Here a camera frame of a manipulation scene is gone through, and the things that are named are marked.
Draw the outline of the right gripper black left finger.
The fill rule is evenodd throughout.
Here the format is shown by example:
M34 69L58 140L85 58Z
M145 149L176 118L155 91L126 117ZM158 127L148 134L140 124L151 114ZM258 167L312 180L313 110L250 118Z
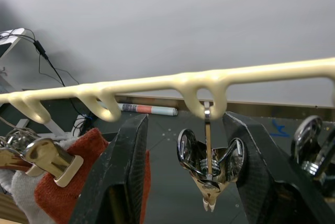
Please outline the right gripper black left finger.
M70 223L143 223L150 191L149 116L126 120L93 164Z

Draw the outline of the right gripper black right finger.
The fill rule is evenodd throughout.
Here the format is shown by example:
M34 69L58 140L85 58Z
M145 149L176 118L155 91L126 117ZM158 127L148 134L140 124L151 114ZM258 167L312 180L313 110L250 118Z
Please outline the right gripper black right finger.
M222 122L246 148L237 188L249 223L334 223L321 192L261 123L232 112Z

